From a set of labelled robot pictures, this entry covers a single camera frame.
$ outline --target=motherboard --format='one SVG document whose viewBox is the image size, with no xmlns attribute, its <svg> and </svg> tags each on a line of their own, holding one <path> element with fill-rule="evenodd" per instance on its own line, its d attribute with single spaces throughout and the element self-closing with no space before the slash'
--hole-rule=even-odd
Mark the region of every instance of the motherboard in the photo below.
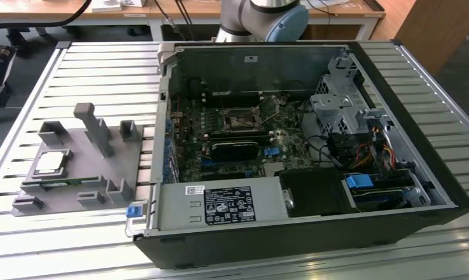
<svg viewBox="0 0 469 280">
<path fill-rule="evenodd" d="M 172 102 L 181 182 L 272 177 L 313 166 L 300 128 L 302 101 L 258 93 L 248 105 L 222 95 Z"/>
</svg>

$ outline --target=power supply label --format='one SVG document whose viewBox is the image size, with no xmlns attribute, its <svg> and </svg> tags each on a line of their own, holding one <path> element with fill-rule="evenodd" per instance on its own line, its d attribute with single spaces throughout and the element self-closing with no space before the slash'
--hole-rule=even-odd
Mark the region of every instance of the power supply label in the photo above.
<svg viewBox="0 0 469 280">
<path fill-rule="evenodd" d="M 250 187 L 217 188 L 204 191 L 205 222 L 209 226 L 256 221 Z"/>
</svg>

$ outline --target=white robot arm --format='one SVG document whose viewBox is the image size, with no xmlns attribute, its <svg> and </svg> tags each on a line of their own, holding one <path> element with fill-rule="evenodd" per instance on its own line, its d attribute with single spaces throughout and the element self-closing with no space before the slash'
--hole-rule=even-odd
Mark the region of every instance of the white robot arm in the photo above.
<svg viewBox="0 0 469 280">
<path fill-rule="evenodd" d="M 297 41 L 308 22 L 300 0 L 225 0 L 217 42 Z"/>
</svg>

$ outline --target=green circuit board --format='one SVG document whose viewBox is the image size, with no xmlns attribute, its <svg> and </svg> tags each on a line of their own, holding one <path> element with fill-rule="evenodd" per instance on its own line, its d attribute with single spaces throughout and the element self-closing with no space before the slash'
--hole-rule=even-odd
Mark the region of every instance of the green circuit board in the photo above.
<svg viewBox="0 0 469 280">
<path fill-rule="evenodd" d="M 265 94 L 253 107 L 208 108 L 200 99 L 174 105 L 181 108 L 173 113 L 181 182 L 266 177 L 268 163 L 282 163 L 284 169 L 312 167 L 313 159 L 300 129 L 300 104 L 302 101 L 288 101 L 280 94 Z M 213 160 L 216 144 L 238 141 L 229 138 L 217 142 L 213 136 L 230 133 L 269 135 L 262 136 L 269 137 L 269 141 L 258 145 L 253 159 Z M 274 148 L 280 153 L 266 156 L 265 150 Z"/>
</svg>

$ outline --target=blue latch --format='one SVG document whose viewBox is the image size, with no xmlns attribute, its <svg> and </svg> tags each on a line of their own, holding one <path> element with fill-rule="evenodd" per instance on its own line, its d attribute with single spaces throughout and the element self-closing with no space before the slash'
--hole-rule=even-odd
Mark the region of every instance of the blue latch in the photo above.
<svg viewBox="0 0 469 280">
<path fill-rule="evenodd" d="M 276 156 L 280 154 L 280 148 L 265 149 L 265 156 Z"/>
<path fill-rule="evenodd" d="M 353 174 L 346 179 L 349 188 L 372 188 L 373 182 L 368 174 Z"/>
<path fill-rule="evenodd" d="M 144 216 L 144 207 L 142 206 L 129 206 L 126 210 L 128 218 L 138 218 Z"/>
</svg>

